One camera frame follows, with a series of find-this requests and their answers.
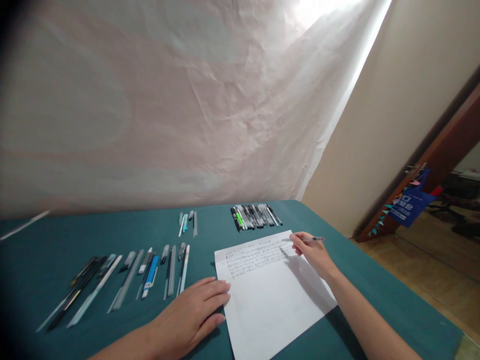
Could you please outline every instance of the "floor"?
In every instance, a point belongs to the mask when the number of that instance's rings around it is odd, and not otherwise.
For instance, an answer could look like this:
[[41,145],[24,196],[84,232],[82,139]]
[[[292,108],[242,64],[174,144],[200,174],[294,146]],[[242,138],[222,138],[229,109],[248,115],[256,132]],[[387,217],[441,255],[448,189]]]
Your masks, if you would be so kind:
[[480,344],[480,242],[450,228],[423,213],[398,236],[354,243]]

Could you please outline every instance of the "white backdrop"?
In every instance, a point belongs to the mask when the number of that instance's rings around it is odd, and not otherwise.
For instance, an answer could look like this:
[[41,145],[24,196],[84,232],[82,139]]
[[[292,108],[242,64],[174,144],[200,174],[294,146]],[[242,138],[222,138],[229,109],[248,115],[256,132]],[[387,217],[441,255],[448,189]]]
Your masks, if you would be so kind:
[[40,1],[2,69],[1,216],[301,199],[389,5]]

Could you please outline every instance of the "beige wall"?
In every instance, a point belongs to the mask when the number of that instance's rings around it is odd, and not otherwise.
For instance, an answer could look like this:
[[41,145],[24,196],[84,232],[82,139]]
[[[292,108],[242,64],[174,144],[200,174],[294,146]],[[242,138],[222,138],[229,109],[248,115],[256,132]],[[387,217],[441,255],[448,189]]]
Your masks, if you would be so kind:
[[480,1],[393,1],[303,202],[349,237],[480,63]]
[[480,142],[455,167],[455,170],[458,171],[467,169],[475,169],[480,172]]

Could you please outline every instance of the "teal tablecloth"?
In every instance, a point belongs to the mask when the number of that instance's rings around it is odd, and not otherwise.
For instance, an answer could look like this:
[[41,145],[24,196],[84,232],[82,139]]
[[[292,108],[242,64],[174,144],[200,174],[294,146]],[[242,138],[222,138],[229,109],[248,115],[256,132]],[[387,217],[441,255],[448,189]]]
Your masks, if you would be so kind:
[[[155,318],[173,298],[162,301],[165,265],[144,301],[135,300],[142,276],[136,276],[120,310],[106,314],[126,273],[116,271],[78,325],[66,324],[93,288],[89,284],[60,325],[50,333],[35,329],[67,293],[67,285],[92,256],[123,254],[165,244],[190,244],[186,286],[215,276],[214,251],[286,230],[324,236],[340,270],[388,323],[424,359],[452,359],[462,332],[389,272],[365,255],[308,207],[294,200],[270,205],[283,221],[238,233],[230,205],[198,207],[198,236],[189,229],[178,238],[180,211],[164,209],[44,218],[0,244],[2,310],[9,338],[31,359],[84,359],[129,331]],[[23,221],[0,223],[0,234]],[[177,262],[177,275],[180,263]],[[188,357],[232,359],[227,325],[223,323]],[[364,359],[355,336],[338,307],[283,349],[275,359]]]

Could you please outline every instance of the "blue tote bag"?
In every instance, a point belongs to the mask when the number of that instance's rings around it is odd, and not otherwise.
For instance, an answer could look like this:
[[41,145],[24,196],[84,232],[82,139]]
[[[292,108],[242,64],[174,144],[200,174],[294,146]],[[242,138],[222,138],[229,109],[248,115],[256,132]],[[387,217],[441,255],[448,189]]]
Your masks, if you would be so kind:
[[430,170],[424,169],[420,177],[420,184],[409,187],[403,192],[399,202],[393,205],[388,215],[406,228],[413,224],[415,219],[437,197],[422,192],[422,188]]

